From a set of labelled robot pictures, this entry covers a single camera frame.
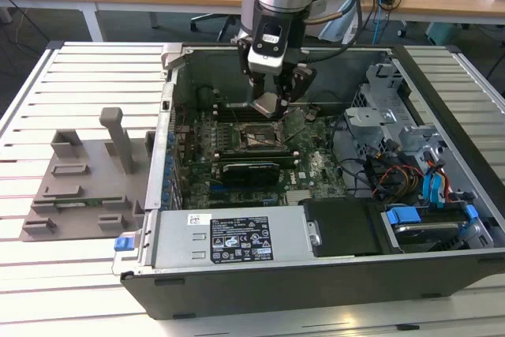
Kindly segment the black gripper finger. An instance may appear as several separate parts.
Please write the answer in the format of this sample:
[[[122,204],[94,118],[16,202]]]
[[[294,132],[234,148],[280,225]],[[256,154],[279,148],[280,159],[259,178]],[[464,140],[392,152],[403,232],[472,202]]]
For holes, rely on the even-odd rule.
[[[291,103],[299,100],[315,78],[315,69],[284,70],[279,76],[275,76],[274,84],[277,90],[275,116],[284,114]]]
[[[237,46],[241,71],[249,78],[249,84],[252,86],[252,97],[258,99],[264,94],[265,74],[252,71],[249,68],[251,42],[246,38],[241,38],[237,40]]]

